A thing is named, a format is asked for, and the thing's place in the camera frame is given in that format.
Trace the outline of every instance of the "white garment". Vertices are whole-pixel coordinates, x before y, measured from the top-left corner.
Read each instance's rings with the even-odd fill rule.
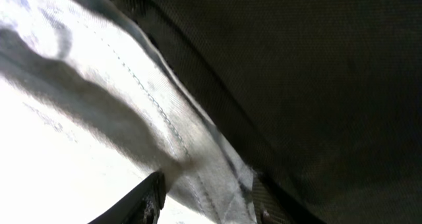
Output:
[[[158,169],[158,223],[254,223],[251,170],[174,80],[73,0],[0,0],[0,223],[88,223]]]

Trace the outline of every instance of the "black fabric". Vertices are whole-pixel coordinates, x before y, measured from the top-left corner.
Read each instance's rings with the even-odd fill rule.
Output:
[[[112,1],[313,215],[422,221],[422,0]]]

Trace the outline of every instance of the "black garment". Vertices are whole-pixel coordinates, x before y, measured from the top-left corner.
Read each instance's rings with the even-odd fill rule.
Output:
[[[422,0],[112,1],[313,215],[422,221]]]

